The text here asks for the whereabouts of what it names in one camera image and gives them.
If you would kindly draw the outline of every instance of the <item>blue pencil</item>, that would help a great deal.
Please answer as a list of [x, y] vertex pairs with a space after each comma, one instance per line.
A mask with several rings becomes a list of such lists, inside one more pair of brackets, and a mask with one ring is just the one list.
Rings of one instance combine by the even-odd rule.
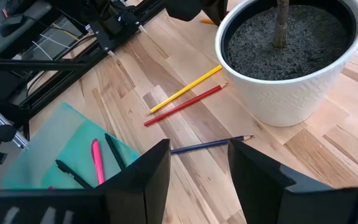
[[[244, 141], [244, 140], [248, 140], [250, 138], [252, 138], [254, 136], [237, 136], [237, 137], [233, 137], [234, 139], [240, 140], [240, 141]], [[222, 140], [217, 140], [217, 141], [213, 141], [213, 142], [207, 142], [207, 143], [202, 143], [202, 144], [197, 144], [194, 146], [187, 146], [187, 147], [183, 147], [183, 148], [179, 148], [179, 149], [174, 149], [171, 151], [171, 154], [179, 154], [179, 153], [184, 153], [184, 152], [188, 152], [188, 151], [193, 151], [196, 149], [204, 149], [207, 147], [215, 147], [215, 146], [222, 146], [225, 144], [229, 144], [229, 139], [232, 138], [228, 138], [228, 139], [222, 139]]]

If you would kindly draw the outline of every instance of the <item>plant stem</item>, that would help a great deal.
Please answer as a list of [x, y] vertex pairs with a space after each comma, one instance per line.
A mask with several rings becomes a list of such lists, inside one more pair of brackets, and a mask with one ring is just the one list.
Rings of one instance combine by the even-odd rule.
[[278, 48], [287, 46], [287, 19], [289, 0], [277, 0], [277, 22], [273, 45]]

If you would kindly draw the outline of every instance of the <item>wire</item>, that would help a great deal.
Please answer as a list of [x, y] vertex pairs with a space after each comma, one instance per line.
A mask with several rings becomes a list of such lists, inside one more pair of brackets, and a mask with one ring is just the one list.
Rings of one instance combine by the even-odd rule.
[[39, 76], [37, 76], [37, 78], [35, 78], [34, 82], [32, 82], [32, 83], [30, 84], [30, 86], [27, 88], [27, 92], [26, 92], [26, 94], [25, 94], [26, 96], [29, 95], [30, 90], [31, 90], [31, 88], [34, 86], [34, 84], [36, 84], [46, 73], [47, 73], [47, 72], [44, 71], [42, 74], [40, 74]]
[[71, 52], [76, 47], [78, 47], [80, 44], [82, 44], [86, 40], [89, 40], [90, 38], [93, 38], [93, 37], [96, 37], [96, 34], [92, 34], [92, 35], [89, 35], [89, 36], [86, 36], [86, 37], [82, 38], [81, 40], [79, 40], [75, 44], [73, 44], [69, 49], [67, 49], [66, 52], [63, 53], [63, 55], [67, 54], [68, 52]]
[[[57, 28], [60, 28], [61, 29], [61, 27], [60, 26], [58, 26], [58, 25], [56, 25], [56, 24], [54, 24], [54, 23], [52, 23], [52, 25], [54, 25], [55, 27], [57, 27]], [[63, 31], [65, 34], [67, 34], [67, 35], [69, 35], [70, 37], [72, 37], [73, 39], [75, 39], [75, 40], [79, 40], [77, 37], [75, 37], [75, 36], [73, 36], [73, 35], [71, 35], [71, 34], [69, 34], [68, 32], [66, 32], [66, 31]]]
[[39, 49], [41, 49], [41, 51], [42, 51], [46, 56], [48, 56], [48, 58], [49, 58], [50, 60], [53, 60], [53, 59], [49, 56], [49, 54], [46, 53], [46, 51], [44, 51], [44, 50], [42, 49], [41, 46], [39, 46], [39, 45], [38, 45], [37, 43], [35, 43], [34, 41], [32, 41], [32, 43], [35, 44]]
[[58, 45], [60, 45], [60, 46], [63, 46], [63, 47], [65, 47], [65, 48], [67, 48], [67, 49], [70, 49], [69, 46], [66, 46], [66, 45], [64, 45], [64, 44], [61, 44], [61, 43], [57, 42], [56, 40], [52, 40], [51, 38], [49, 38], [49, 37], [47, 37], [47, 36], [45, 36], [45, 35], [40, 34], [40, 36], [41, 36], [41, 37], [45, 37], [46, 39], [52, 41], [53, 43], [56, 43], [56, 44], [58, 44]]
[[[77, 41], [75, 44], [73, 44], [73, 46], [71, 46], [69, 49], [67, 49], [67, 51], [65, 52], [65, 54], [67, 52], [70, 52], [72, 50], [74, 50], [76, 47], [78, 47], [80, 44], [82, 44], [83, 42], [85, 42], [86, 40], [89, 40], [90, 38], [96, 37], [96, 34], [92, 34], [89, 36], [86, 36], [84, 38], [82, 38], [81, 40]], [[31, 88], [46, 74], [47, 72], [43, 72], [42, 74], [40, 74], [37, 78], [35, 78], [35, 80], [30, 84], [30, 86], [27, 89], [27, 93], [26, 96], [29, 95]]]
[[44, 24], [43, 22], [39, 21], [38, 19], [34, 19], [33, 17], [30, 17], [30, 16], [24, 16], [24, 17], [29, 18], [29, 19], [31, 19], [31, 20], [33, 20], [33, 21], [35, 21], [35, 22], [38, 22], [39, 24], [43, 25], [43, 26], [46, 27], [46, 28], [62, 30], [62, 31], [65, 31], [65, 32], [67, 32], [67, 33], [69, 33], [69, 34], [71, 34], [71, 35], [74, 35], [74, 36], [77, 37], [77, 38], [80, 37], [80, 36], [78, 36], [78, 35], [76, 35], [76, 34], [70, 32], [70, 31], [68, 31], [68, 30], [66, 30], [66, 29], [59, 28], [59, 26], [56, 25], [56, 24], [54, 24], [54, 25], [57, 26], [57, 27], [52, 27], [52, 26], [48, 26], [48, 25]]
[[6, 9], [3, 9], [3, 10], [2, 10], [2, 13], [4, 13], [5, 18], [7, 18], [7, 12], [6, 12]]

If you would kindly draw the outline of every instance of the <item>metal rod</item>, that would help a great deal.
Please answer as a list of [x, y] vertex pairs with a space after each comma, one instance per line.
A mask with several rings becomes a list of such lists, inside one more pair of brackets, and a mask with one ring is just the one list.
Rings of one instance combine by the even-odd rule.
[[82, 69], [86, 64], [72, 60], [59, 62], [48, 60], [0, 59], [0, 71], [72, 71]]

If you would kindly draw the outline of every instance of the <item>textured planter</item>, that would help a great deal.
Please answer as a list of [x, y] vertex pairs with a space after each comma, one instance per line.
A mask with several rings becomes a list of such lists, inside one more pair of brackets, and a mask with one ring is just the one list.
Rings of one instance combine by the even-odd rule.
[[316, 6], [337, 17], [349, 36], [348, 50], [327, 67], [291, 80], [258, 80], [233, 70], [227, 63], [227, 46], [233, 33], [250, 17], [276, 7], [276, 0], [243, 1], [224, 18], [215, 40], [216, 55], [249, 111], [260, 121], [278, 127], [308, 118], [358, 48], [358, 0], [297, 0], [290, 4]]

